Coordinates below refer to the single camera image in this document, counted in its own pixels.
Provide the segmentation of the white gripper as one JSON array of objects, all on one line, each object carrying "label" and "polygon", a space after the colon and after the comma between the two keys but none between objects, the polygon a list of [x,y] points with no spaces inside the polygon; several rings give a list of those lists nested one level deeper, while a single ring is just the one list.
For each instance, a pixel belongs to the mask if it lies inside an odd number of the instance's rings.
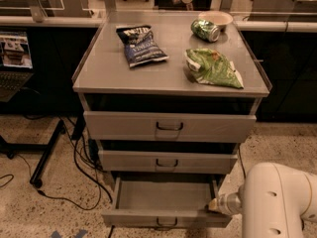
[{"label": "white gripper", "polygon": [[236,215],[243,212],[242,200],[237,192],[221,194],[208,203],[208,209],[212,212],[220,212],[226,215]]}]

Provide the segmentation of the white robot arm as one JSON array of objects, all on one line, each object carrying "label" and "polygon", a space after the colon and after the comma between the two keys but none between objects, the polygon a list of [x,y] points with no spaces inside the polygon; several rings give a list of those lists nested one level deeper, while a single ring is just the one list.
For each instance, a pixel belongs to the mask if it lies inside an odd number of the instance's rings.
[{"label": "white robot arm", "polygon": [[242,216],[243,238],[304,238],[302,222],[317,222],[317,176],[259,163],[239,190],[212,199],[208,209]]}]

